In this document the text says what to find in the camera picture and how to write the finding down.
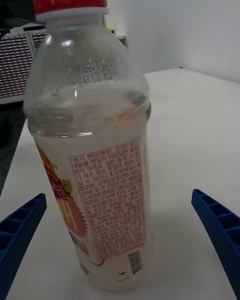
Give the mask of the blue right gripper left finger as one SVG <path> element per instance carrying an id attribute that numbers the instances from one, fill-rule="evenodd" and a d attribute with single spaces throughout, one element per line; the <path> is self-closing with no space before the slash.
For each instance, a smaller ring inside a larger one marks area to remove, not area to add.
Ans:
<path id="1" fill-rule="evenodd" d="M 38 194 L 0 222 L 0 299 L 5 300 L 29 244 L 47 209 Z"/>

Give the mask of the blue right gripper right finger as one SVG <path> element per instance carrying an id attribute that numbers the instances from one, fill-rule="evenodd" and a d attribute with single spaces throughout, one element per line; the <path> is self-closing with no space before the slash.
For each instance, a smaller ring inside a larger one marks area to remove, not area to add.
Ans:
<path id="1" fill-rule="evenodd" d="M 192 191 L 191 204 L 211 240 L 235 297 L 240 299 L 240 217 L 199 189 Z"/>

